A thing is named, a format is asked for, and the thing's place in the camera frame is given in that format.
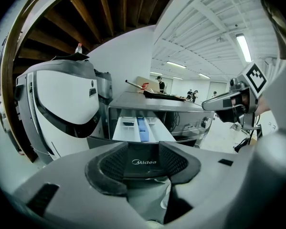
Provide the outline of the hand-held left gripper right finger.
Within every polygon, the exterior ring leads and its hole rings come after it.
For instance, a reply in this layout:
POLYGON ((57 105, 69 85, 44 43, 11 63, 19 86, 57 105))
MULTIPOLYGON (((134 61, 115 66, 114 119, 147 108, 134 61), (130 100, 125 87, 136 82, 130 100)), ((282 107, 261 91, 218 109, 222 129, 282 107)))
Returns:
POLYGON ((286 132, 237 154, 160 142, 171 181, 167 229, 281 229, 286 225, 286 132))

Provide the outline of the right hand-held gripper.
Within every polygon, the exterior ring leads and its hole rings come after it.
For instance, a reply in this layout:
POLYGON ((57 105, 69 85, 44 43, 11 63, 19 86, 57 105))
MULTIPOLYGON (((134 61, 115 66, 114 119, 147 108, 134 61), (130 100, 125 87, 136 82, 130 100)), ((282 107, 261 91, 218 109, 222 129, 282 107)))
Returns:
POLYGON ((250 62, 236 78, 230 81, 230 92, 202 102, 205 111, 233 109, 244 130, 255 130, 255 118, 269 110, 262 93, 267 78, 255 62, 250 62))

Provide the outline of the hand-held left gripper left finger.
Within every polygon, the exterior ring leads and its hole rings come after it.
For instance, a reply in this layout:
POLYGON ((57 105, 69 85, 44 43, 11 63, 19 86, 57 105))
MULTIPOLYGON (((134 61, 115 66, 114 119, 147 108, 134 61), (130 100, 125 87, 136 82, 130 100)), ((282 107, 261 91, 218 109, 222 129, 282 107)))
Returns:
POLYGON ((111 142, 51 162, 14 196, 47 228, 145 229, 145 220, 128 202, 124 182, 157 174, 156 144, 111 142))

